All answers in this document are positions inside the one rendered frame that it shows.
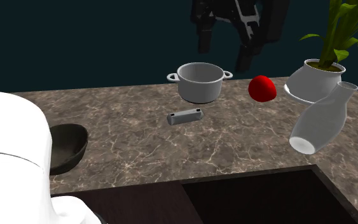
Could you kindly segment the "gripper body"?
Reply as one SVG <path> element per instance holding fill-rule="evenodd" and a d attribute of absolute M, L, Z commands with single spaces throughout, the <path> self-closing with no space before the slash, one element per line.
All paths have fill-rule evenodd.
<path fill-rule="evenodd" d="M 231 23 L 243 43 L 274 43 L 282 34 L 290 0 L 192 0 L 190 20 L 197 31 L 216 20 Z"/>

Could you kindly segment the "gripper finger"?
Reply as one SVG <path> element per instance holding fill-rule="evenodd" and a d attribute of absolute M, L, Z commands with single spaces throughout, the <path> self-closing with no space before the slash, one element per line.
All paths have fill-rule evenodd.
<path fill-rule="evenodd" d="M 247 31 L 241 31 L 240 48 L 235 65 L 236 72 L 244 72 L 249 70 L 252 58 L 261 53 L 265 45 L 265 34 L 261 31 L 256 31 L 251 37 L 248 36 Z"/>
<path fill-rule="evenodd" d="M 210 23 L 198 23 L 197 35 L 198 35 L 198 52 L 208 53 L 210 49 L 210 42 L 212 37 L 213 24 Z"/>

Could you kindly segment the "red round fruit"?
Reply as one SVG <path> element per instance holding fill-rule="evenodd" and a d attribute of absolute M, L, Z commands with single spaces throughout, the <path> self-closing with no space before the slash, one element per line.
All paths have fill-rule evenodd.
<path fill-rule="evenodd" d="M 277 90 L 271 79 L 259 75 L 254 77 L 248 86 L 248 92 L 252 99 L 257 102 L 268 102 L 276 98 Z"/>

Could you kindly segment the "green plant in white pot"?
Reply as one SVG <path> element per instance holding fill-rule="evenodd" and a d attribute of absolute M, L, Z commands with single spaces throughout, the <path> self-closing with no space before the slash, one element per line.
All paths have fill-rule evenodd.
<path fill-rule="evenodd" d="M 340 64 L 349 56 L 348 49 L 358 46 L 358 0 L 329 0 L 326 34 L 306 34 L 302 40 L 320 38 L 323 42 L 318 59 L 306 59 L 284 85 L 285 93 L 295 101 L 313 104 L 326 97 L 341 81 L 346 68 Z"/>

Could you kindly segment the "grey bar-shaped device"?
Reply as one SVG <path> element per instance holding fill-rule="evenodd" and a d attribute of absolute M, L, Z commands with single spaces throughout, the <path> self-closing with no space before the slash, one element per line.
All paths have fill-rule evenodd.
<path fill-rule="evenodd" d="M 200 108 L 189 109 L 186 111 L 178 111 L 167 115 L 169 125 L 177 125 L 182 123 L 194 122 L 201 120 L 204 113 Z"/>

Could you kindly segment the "white vase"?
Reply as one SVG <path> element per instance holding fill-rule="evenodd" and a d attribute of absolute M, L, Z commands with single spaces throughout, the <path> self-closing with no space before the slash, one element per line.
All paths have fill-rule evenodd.
<path fill-rule="evenodd" d="M 291 147 L 312 155 L 330 143 L 343 129 L 347 119 L 347 102 L 356 91 L 357 85 L 339 81 L 327 97 L 307 107 L 291 132 Z"/>

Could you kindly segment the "black bowl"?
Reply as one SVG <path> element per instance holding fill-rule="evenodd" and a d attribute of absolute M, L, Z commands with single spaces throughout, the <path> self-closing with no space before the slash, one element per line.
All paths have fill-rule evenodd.
<path fill-rule="evenodd" d="M 50 175 L 56 176 L 69 172 L 79 164 L 88 144 L 88 131 L 80 124 L 65 123 L 52 126 L 50 132 Z"/>

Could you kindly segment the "grey two-handled pot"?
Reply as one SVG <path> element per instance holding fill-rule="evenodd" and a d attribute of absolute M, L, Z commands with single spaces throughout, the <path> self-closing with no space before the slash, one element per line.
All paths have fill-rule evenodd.
<path fill-rule="evenodd" d="M 207 104 L 215 101 L 221 92 L 223 80 L 233 77 L 229 71 L 206 62 L 190 62 L 181 65 L 167 80 L 178 83 L 179 95 L 188 102 Z"/>

